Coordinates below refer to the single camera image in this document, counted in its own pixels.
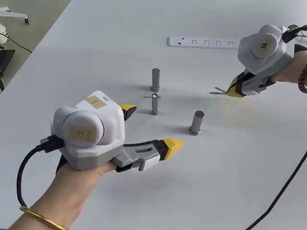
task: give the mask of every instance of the metal cylinder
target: metal cylinder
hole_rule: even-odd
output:
[[[152,92],[159,92],[161,90],[160,88],[160,70],[159,69],[153,69],[152,70]]]
[[[203,121],[203,117],[205,116],[205,114],[203,113],[203,111],[196,111],[194,114],[194,118],[192,121],[192,125],[189,128],[189,132],[191,135],[198,135],[199,133],[201,133],[201,124]]]
[[[159,100],[159,96],[156,93],[153,93],[152,94],[152,115],[157,115],[159,113],[158,100]]]

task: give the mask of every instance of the gray plastic part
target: gray plastic part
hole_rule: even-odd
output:
[[[153,157],[159,156],[153,144],[143,146],[128,146],[124,147],[122,153],[112,159],[112,162],[122,168],[133,164],[133,168],[139,168],[143,171],[145,162]]]
[[[160,70],[159,69],[153,69],[152,70],[152,92],[159,92],[161,90],[160,88]]]
[[[159,113],[158,100],[159,100],[159,96],[156,93],[153,93],[152,94],[152,115],[157,115]]]
[[[74,169],[85,170],[85,169],[95,169],[100,167],[101,165],[112,160],[115,156],[118,156],[120,153],[122,153],[122,149],[123,146],[119,146],[99,156],[82,157],[82,158],[74,157],[67,151],[66,148],[61,149],[61,153]]]
[[[198,135],[199,133],[201,133],[201,124],[203,121],[203,117],[205,116],[205,114],[203,113],[203,111],[196,111],[194,114],[194,118],[192,121],[192,125],[189,128],[189,132],[191,135]]]

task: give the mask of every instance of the bangle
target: bangle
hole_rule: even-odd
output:
[[[49,227],[51,227],[55,230],[69,230],[69,229],[66,229],[66,228],[60,226],[59,224],[53,222],[52,220],[44,217],[43,215],[35,213],[34,211],[30,210],[28,207],[21,206],[19,209],[22,212],[24,212],[25,214],[30,215],[31,217],[35,218],[36,220],[40,221],[43,224],[46,224],[47,226],[49,226]]]
[[[299,79],[297,81],[297,86],[298,89],[303,92],[303,93],[307,93],[307,88],[305,86],[306,83],[306,79],[307,79],[307,65],[306,67],[303,69],[301,75],[299,76]]]

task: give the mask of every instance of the black cable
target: black cable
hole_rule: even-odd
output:
[[[152,141],[146,141],[146,142],[141,142],[141,143],[135,143],[135,144],[124,144],[124,147],[136,147],[136,146],[143,146],[143,145],[149,145],[151,144]]]
[[[0,78],[0,90],[3,92],[4,91],[4,84],[3,81]]]
[[[302,30],[302,31],[307,31],[307,25],[303,25],[303,26],[301,27],[301,30]]]
[[[7,39],[9,39],[11,42],[13,42],[13,43],[15,43],[17,46],[19,46],[20,48],[22,48],[22,49],[24,49],[24,50],[26,50],[26,51],[28,51],[28,52],[32,53],[32,51],[31,51],[31,50],[29,50],[29,49],[27,49],[27,48],[23,47],[22,45],[18,44],[18,43],[17,43],[17,42],[15,42],[13,39],[11,39],[11,37],[10,37],[10,36],[5,35],[5,34],[2,34],[2,33],[0,33],[0,35],[2,35],[2,36],[4,36],[4,37],[6,37],[6,38],[7,38]]]
[[[62,147],[64,147],[64,140],[58,138],[56,135],[49,136],[43,140],[41,140],[41,144],[36,146],[34,149],[32,149],[24,158],[22,161],[18,173],[17,173],[17,179],[16,179],[16,193],[17,193],[17,199],[20,203],[21,206],[27,207],[27,204],[25,203],[22,195],[22,177],[23,177],[23,172],[26,164],[30,160],[30,158],[36,154],[37,152],[40,151],[45,151],[46,153],[58,150]]]
[[[21,206],[27,207],[24,199],[23,199],[23,195],[22,195],[22,191],[21,191],[21,185],[22,185],[22,177],[23,177],[23,172],[24,172],[24,168],[25,165],[28,163],[28,161],[30,160],[30,158],[36,154],[38,152],[37,148],[32,149],[24,158],[23,162],[21,163],[18,173],[17,173],[17,180],[16,180],[16,188],[17,188],[17,199],[20,203]]]
[[[303,36],[298,36],[298,37],[306,37],[306,35],[303,33],[303,31],[306,31],[306,30],[302,29],[301,34],[302,34]]]
[[[291,174],[290,178],[287,180],[287,182],[284,184],[284,186],[282,187],[282,189],[280,190],[280,192],[277,194],[276,198],[273,200],[273,202],[271,203],[271,205],[269,206],[268,210],[266,210],[257,220],[255,220],[254,223],[252,223],[248,228],[246,228],[245,230],[251,230],[253,227],[255,227],[257,224],[259,224],[260,221],[262,221],[274,208],[274,206],[276,205],[277,201],[279,200],[279,198],[282,196],[282,194],[284,193],[284,191],[286,190],[286,188],[288,187],[288,185],[291,183],[291,181],[293,180],[293,178],[295,177],[295,175],[297,174],[298,170],[301,168],[301,166],[303,165],[304,161],[307,158],[307,152],[304,154],[303,158],[301,159],[301,161],[298,163],[297,167],[295,168],[295,170],[293,171],[293,173]]]

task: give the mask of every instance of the caster wheel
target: caster wheel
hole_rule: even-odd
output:
[[[26,19],[24,20],[24,22],[25,22],[26,24],[28,24],[28,25],[30,25],[30,24],[31,24],[31,21],[30,21],[30,19],[29,19],[29,18],[26,18]]]

